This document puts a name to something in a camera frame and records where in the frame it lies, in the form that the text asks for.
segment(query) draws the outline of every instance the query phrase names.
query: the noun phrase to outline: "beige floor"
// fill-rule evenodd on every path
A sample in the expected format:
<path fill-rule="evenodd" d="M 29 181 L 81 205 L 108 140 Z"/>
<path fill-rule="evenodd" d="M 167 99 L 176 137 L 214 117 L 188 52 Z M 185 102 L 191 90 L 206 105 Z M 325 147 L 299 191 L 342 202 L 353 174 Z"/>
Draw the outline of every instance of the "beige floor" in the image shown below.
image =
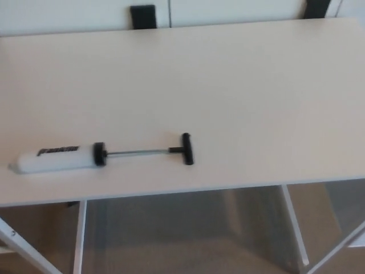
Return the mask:
<path fill-rule="evenodd" d="M 318 260 L 340 235 L 323 185 L 292 186 L 290 193 L 309 258 Z M 232 195 L 240 201 L 236 209 L 229 202 Z M 280 229 L 267 234 L 267 218 L 259 206 L 264 201 L 255 203 L 257 195 L 218 191 L 89 202 L 83 273 L 285 274 L 272 253 L 287 238 Z M 281 214 L 273 209 L 272 214 Z M 63 273 L 70 273 L 77 206 L 3 208 L 0 216 Z M 268 244 L 273 234 L 277 240 Z M 364 255 L 365 249 L 346 248 L 318 273 L 364 273 Z M 0 274 L 11 273 L 39 272 L 16 254 L 1 255 Z"/>

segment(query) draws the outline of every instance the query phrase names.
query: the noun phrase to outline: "cabinet door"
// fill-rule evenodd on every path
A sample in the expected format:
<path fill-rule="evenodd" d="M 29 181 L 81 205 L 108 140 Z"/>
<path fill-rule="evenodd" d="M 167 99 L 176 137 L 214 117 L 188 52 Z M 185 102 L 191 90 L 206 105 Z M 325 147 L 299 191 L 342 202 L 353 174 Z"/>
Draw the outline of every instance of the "cabinet door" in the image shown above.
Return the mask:
<path fill-rule="evenodd" d="M 130 5 L 156 5 L 158 27 L 169 26 L 167 0 L 0 0 L 0 35 L 131 28 Z"/>

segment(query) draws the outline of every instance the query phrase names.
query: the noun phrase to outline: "white table leg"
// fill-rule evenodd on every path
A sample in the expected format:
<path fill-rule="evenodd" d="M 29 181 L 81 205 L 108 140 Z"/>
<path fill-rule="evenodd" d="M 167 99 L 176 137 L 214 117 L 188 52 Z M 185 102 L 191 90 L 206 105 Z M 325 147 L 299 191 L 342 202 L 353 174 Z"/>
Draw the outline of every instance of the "white table leg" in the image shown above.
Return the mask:
<path fill-rule="evenodd" d="M 86 223 L 87 201 L 80 201 L 78 230 L 76 234 L 75 257 L 74 257 L 74 271 L 73 274 L 81 274 L 82 257 L 84 252 L 84 235 Z"/>
<path fill-rule="evenodd" d="M 8 253 L 14 253 L 14 251 L 7 247 L 0 247 L 0 255 Z"/>
<path fill-rule="evenodd" d="M 20 254 L 33 266 L 45 274 L 61 274 L 46 258 L 44 258 L 23 237 L 0 218 L 0 239 L 13 251 Z"/>

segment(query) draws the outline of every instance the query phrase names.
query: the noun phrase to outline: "white surface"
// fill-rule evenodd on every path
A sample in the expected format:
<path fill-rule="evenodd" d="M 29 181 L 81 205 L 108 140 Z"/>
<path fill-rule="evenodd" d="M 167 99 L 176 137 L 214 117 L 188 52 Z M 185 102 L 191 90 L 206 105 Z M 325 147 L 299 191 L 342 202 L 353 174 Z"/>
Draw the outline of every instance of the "white surface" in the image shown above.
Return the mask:
<path fill-rule="evenodd" d="M 86 210 L 87 201 L 80 201 L 78 229 L 76 232 L 75 257 L 74 257 L 74 271 L 73 274 L 82 273 L 82 257 L 84 253 L 84 236 L 86 224 Z"/>
<path fill-rule="evenodd" d="M 76 151 L 42 153 L 39 150 L 21 154 L 11 164 L 20 174 L 96 167 L 93 145 L 80 146 Z"/>
<path fill-rule="evenodd" d="M 365 247 L 365 233 L 357 237 L 348 247 Z"/>
<path fill-rule="evenodd" d="M 34 249 L 24 238 L 16 233 L 0 218 L 0 240 L 21 255 L 44 274 L 61 274 L 46 258 Z"/>
<path fill-rule="evenodd" d="M 171 0 L 173 27 L 297 19 L 305 0 Z"/>
<path fill-rule="evenodd" d="M 365 178 L 351 19 L 0 38 L 0 204 Z M 104 141 L 180 155 L 17 175 L 23 151 Z"/>
<path fill-rule="evenodd" d="M 167 0 L 0 0 L 0 35 L 131 29 L 131 5 L 156 5 L 169 27 Z"/>

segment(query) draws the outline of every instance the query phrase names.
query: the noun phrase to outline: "white table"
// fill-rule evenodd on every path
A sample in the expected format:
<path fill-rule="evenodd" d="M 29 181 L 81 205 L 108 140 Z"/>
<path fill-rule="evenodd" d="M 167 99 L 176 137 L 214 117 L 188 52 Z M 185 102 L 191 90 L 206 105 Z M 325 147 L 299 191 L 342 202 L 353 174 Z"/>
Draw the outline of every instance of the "white table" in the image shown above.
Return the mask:
<path fill-rule="evenodd" d="M 0 38 L 0 206 L 365 178 L 364 49 L 352 19 Z M 28 150 L 167 148 L 183 132 L 193 166 L 7 168 Z"/>

